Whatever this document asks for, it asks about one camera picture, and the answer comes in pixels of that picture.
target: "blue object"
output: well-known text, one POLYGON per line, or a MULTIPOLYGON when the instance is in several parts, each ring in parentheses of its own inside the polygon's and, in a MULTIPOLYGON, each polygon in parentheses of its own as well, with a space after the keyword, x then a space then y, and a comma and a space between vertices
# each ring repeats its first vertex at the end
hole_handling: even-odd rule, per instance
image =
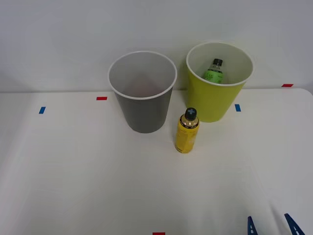
POLYGON ((248 217, 248 235, 258 235, 251 216, 248 217))
POLYGON ((239 105, 239 104, 235 104, 235 108, 236 108, 236 111, 237 111, 237 112, 241 112, 241 109, 240 109, 240 105, 239 105))
POLYGON ((292 219, 292 217, 286 213, 285 218, 288 222, 292 235, 305 235, 297 223, 292 219))
POLYGON ((45 112, 45 107, 41 107, 39 114, 44 114, 44 112, 45 112))

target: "blue tape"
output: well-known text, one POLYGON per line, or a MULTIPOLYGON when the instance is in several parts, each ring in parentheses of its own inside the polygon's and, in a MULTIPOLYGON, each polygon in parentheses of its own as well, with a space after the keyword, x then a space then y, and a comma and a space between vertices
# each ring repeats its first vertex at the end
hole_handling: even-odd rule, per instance
POLYGON ((44 114, 44 112, 45 112, 45 107, 41 107, 39 114, 44 114))
POLYGON ((236 111, 237 111, 237 112, 241 112, 241 109, 240 109, 240 105, 239 105, 239 104, 235 104, 235 108, 236 108, 236 111))

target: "black bottle cap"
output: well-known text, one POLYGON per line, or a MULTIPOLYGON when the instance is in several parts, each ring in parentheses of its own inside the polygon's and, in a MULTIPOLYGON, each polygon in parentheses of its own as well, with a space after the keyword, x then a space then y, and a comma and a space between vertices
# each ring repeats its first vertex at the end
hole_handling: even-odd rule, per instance
POLYGON ((214 59, 213 64, 217 66, 222 66, 223 60, 220 59, 214 59))
POLYGON ((185 113, 185 118, 189 121, 195 120, 197 117, 197 110, 194 108, 188 108, 185 113))

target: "red tape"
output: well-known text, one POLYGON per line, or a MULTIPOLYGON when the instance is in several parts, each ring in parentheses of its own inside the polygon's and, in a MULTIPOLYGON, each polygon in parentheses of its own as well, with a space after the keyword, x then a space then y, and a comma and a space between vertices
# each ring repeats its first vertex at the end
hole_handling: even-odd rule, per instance
POLYGON ((107 100, 108 98, 106 96, 98 96, 97 100, 107 100))
POLYGON ((292 87, 293 84, 283 84, 282 87, 292 87))

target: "table surface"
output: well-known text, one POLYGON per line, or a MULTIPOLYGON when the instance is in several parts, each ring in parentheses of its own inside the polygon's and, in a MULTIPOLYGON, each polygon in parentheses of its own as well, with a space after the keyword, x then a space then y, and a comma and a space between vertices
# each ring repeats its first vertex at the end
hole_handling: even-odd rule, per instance
POLYGON ((0 234, 288 235, 287 212, 311 233, 313 96, 242 90, 180 154, 184 99, 140 134, 112 92, 0 94, 0 234))

